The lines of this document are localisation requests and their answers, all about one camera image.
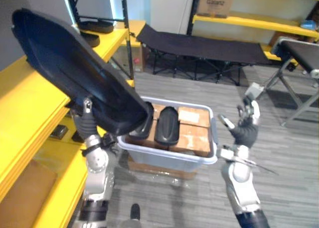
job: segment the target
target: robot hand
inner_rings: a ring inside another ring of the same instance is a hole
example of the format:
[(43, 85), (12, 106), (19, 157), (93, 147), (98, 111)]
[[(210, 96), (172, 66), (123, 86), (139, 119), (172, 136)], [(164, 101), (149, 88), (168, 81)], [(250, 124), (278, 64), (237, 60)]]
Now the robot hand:
[(92, 113), (92, 101), (89, 98), (85, 98), (83, 101), (83, 114), (82, 116), (76, 114), (71, 110), (71, 114), (78, 130), (80, 137), (86, 140), (92, 135), (97, 135), (95, 118)]
[(240, 117), (237, 126), (235, 126), (224, 115), (218, 115), (218, 118), (235, 138), (235, 145), (244, 145), (248, 148), (251, 148), (258, 135), (260, 110), (258, 103), (250, 96), (246, 96), (243, 99), (243, 102), (245, 105), (244, 109), (239, 105), (237, 107)]

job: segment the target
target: blue object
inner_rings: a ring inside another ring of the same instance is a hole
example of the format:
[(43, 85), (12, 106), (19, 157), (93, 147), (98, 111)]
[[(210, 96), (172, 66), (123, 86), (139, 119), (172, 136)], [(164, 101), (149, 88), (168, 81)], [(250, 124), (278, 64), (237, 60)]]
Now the blue object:
[(313, 20), (305, 20), (300, 24), (300, 27), (310, 30), (316, 29), (316, 23)]

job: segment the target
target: yellow shelf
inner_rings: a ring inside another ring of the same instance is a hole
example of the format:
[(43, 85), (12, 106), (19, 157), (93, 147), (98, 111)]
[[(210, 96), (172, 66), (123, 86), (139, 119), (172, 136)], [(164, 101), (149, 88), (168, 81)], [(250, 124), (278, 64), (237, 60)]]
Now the yellow shelf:
[(113, 32), (107, 34), (97, 32), (89, 33), (99, 35), (100, 44), (97, 47), (94, 47), (93, 50), (106, 62), (110, 60), (123, 40), (129, 35), (129, 31), (126, 28), (115, 28)]
[[(261, 45), (262, 50), (264, 51), (265, 56), (270, 59), (270, 60), (277, 60), (277, 61), (281, 61), (281, 58), (277, 57), (276, 55), (272, 54), (271, 51), (271, 46), (269, 45)], [(298, 65), (298, 62), (296, 60), (292, 60), (291, 63), (293, 63), (294, 65)]]
[[(142, 31), (145, 21), (143, 20), (130, 20), (129, 21), (129, 26), (130, 26), (130, 32), (133, 32), (135, 36), (138, 36), (140, 32)], [(124, 23), (123, 22), (118, 22), (115, 26), (116, 28), (124, 28)], [(130, 41), (131, 41), (131, 47), (140, 47), (141, 43), (136, 41), (135, 37), (130, 36)], [(121, 46), (126, 46), (126, 41), (122, 41)]]
[(195, 21), (218, 22), (232, 25), (254, 27), (266, 30), (293, 33), (319, 39), (319, 33), (317, 31), (301, 28), (299, 27), (299, 23), (296, 21), (289, 21), (285, 19), (254, 15), (249, 13), (232, 12), (230, 16), (227, 18), (205, 17), (195, 15), (193, 17), (193, 23)]
[(69, 98), (25, 59), (0, 72), (0, 201), (68, 111)]
[(47, 140), (34, 159), (58, 174), (51, 192), (34, 223), (35, 228), (68, 225), (85, 186), (87, 169), (80, 143)]

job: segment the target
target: black plastic tray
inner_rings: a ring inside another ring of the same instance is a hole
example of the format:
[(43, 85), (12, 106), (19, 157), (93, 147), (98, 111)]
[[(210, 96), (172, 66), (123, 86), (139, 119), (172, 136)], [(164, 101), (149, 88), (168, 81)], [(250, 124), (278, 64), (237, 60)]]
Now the black plastic tray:
[(145, 102), (74, 28), (27, 9), (15, 11), (12, 22), (27, 61), (72, 99), (79, 114), (84, 98), (90, 97), (97, 124), (108, 132), (127, 134), (144, 122)]

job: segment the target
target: shelf post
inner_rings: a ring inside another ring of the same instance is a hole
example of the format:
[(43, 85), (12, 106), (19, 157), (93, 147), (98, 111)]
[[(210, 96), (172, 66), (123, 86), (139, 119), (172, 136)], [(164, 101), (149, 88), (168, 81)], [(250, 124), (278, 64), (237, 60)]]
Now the shelf post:
[(127, 1), (126, 0), (122, 0), (122, 9), (123, 9), (123, 17), (124, 17), (124, 27), (127, 28), (128, 31), (129, 31), (129, 36), (126, 39), (126, 48), (127, 48), (127, 51), (128, 51), (130, 79), (134, 80), (132, 49), (131, 49), (131, 41), (130, 41), (131, 33), (130, 33), (130, 27), (129, 27), (128, 6), (127, 6)]

